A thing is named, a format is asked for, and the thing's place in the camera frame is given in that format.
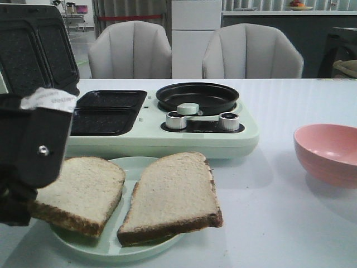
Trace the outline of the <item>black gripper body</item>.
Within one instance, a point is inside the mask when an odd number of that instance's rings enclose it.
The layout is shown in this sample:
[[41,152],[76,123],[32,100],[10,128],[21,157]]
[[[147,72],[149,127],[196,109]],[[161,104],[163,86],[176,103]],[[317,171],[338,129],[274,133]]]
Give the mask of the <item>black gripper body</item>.
[[18,157],[29,114],[20,111],[21,97],[1,94],[1,223],[27,226],[31,220],[27,202],[37,191],[20,178]]

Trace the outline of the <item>black gripper finger with tape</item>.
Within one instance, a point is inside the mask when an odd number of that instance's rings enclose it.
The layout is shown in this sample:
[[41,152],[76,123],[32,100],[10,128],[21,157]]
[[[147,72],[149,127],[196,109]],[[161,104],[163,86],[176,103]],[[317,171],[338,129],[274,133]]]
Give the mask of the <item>black gripper finger with tape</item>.
[[30,113],[18,168],[21,182],[43,188],[59,176],[77,97],[59,89],[38,88],[21,100]]

